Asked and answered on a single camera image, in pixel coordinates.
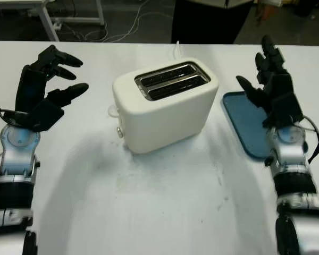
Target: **blue tray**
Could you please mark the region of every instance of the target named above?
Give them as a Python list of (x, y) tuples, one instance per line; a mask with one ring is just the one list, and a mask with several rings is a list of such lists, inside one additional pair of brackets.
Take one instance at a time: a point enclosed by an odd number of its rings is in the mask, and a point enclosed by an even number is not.
[(262, 127), (265, 111), (253, 105), (243, 91), (226, 93), (222, 101), (245, 152), (255, 159), (267, 158), (267, 129)]

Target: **metal slot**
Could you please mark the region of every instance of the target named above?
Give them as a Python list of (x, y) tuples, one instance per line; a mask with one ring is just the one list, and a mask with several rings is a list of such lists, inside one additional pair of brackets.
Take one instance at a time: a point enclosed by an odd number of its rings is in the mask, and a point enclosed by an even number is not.
[(150, 86), (160, 84), (162, 82), (171, 81), (173, 79), (176, 79), (185, 75), (193, 74), (194, 72), (195, 72), (195, 69), (193, 69), (190, 65), (186, 65), (174, 70), (161, 72), (160, 74), (157, 74), (154, 76), (142, 78), (140, 82), (142, 83), (144, 87), (150, 87)]
[(201, 76), (193, 76), (189, 77), (188, 79), (172, 83), (168, 86), (150, 90), (149, 95), (152, 100), (159, 100), (201, 86), (206, 83), (207, 82), (205, 81), (205, 79), (203, 79)]
[(210, 77), (194, 62), (184, 62), (139, 75), (135, 82), (148, 100), (154, 101), (210, 82)]

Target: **white desk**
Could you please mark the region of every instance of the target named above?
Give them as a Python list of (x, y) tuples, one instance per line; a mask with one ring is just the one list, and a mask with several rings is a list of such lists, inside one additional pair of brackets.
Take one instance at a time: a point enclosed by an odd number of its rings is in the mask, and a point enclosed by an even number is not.
[(45, 5), (48, 0), (0, 0), (0, 9), (33, 9), (38, 11), (50, 41), (59, 41)]
[[(24, 65), (49, 42), (0, 42), (0, 106), (14, 108)], [(59, 42), (83, 60), (70, 68), (89, 90), (41, 135), (33, 209), (39, 254), (276, 254), (275, 192), (269, 169), (246, 156), (221, 106), (256, 81), (259, 46), (183, 45), (220, 80), (199, 135), (148, 155), (132, 155), (107, 114), (119, 75), (173, 58), (173, 45)], [(305, 114), (319, 127), (319, 47), (281, 46)], [(47, 89), (73, 81), (52, 79)], [(0, 130), (4, 123), (0, 120)], [(310, 148), (316, 144), (307, 133)], [(319, 190), (319, 156), (312, 163)]]

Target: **toaster top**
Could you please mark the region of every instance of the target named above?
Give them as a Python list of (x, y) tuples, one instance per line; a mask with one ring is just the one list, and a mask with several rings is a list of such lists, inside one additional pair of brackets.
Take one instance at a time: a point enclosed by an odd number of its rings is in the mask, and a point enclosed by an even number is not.
[(217, 90), (214, 73), (195, 58), (183, 58), (124, 74), (113, 83), (117, 107), (143, 114)]
[(144, 73), (135, 82), (150, 101), (159, 100), (210, 82), (210, 77), (192, 61)]

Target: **white toaster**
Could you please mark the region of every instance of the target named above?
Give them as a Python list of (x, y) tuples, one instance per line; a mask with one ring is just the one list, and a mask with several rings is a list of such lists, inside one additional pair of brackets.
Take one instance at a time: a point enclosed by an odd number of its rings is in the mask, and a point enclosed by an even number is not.
[(196, 134), (207, 120), (218, 87), (212, 71), (194, 58), (125, 74), (113, 84), (119, 134), (137, 154)]

